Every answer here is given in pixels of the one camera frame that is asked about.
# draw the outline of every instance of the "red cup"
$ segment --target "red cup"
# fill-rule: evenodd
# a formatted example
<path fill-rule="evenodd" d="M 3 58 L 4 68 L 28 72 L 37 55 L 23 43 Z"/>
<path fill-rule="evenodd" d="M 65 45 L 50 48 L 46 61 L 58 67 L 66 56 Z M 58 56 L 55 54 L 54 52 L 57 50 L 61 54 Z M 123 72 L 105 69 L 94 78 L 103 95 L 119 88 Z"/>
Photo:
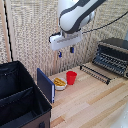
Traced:
<path fill-rule="evenodd" d="M 67 77 L 67 83 L 69 85 L 73 85 L 76 79 L 77 73 L 73 72 L 73 71 L 68 71 L 66 73 L 66 77 Z"/>

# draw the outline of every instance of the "wooden countertop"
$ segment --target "wooden countertop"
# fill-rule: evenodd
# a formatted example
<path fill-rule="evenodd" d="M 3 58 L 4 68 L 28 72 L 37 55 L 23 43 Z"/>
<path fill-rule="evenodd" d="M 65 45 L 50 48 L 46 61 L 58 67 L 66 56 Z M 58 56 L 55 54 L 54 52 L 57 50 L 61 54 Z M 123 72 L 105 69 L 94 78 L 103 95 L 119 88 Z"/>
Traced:
<path fill-rule="evenodd" d="M 128 79 L 117 77 L 109 85 L 81 71 L 74 85 L 55 91 L 51 128 L 109 128 L 128 102 Z M 66 72 L 53 76 L 66 79 Z"/>

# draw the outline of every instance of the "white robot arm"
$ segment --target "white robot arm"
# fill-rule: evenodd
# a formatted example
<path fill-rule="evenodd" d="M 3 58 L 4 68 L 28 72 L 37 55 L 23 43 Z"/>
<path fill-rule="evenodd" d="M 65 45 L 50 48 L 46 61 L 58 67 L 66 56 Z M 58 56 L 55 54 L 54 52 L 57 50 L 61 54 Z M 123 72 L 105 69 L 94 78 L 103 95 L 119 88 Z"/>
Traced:
<path fill-rule="evenodd" d="M 58 19 L 61 31 L 50 36 L 52 50 L 74 45 L 82 40 L 81 27 L 94 18 L 94 10 L 106 0 L 59 0 Z"/>
<path fill-rule="evenodd" d="M 94 10 L 105 0 L 59 0 L 58 18 L 60 28 L 73 34 L 88 24 L 94 17 Z"/>

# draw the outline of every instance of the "black cable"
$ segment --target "black cable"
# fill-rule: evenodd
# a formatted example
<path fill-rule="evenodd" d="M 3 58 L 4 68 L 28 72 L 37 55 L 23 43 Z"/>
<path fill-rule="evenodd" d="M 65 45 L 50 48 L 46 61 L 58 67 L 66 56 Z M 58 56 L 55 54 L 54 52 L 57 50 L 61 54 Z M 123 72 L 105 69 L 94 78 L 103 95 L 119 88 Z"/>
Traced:
<path fill-rule="evenodd" d="M 86 31 L 86 32 L 83 32 L 83 33 L 92 32 L 92 31 L 94 31 L 94 30 L 98 30 L 98 29 L 104 28 L 104 27 L 106 27 L 106 26 L 108 26 L 108 25 L 110 25 L 110 24 L 112 24 L 112 23 L 118 21 L 118 20 L 121 19 L 123 16 L 127 15 L 127 13 L 128 13 L 128 11 L 127 11 L 125 14 L 123 14 L 122 16 L 120 16 L 119 18 L 115 19 L 114 21 L 112 21 L 112 22 L 110 22 L 110 23 L 108 23 L 108 24 L 106 24 L 106 25 L 104 25 L 104 26 L 102 26 L 102 27 L 100 27 L 100 28 L 92 29 L 92 30 L 89 30 L 89 31 Z"/>

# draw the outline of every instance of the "white bowl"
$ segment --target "white bowl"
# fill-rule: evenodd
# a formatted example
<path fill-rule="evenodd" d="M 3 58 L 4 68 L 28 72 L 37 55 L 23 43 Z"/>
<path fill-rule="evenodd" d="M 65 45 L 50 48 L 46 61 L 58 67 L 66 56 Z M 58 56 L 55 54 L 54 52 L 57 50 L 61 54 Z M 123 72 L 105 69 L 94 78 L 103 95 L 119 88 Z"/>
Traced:
<path fill-rule="evenodd" d="M 66 86 L 67 86 L 67 81 L 64 78 L 59 78 L 59 79 L 63 80 L 66 84 L 65 84 L 65 86 L 56 86 L 55 85 L 55 89 L 56 90 L 64 90 L 66 88 Z"/>

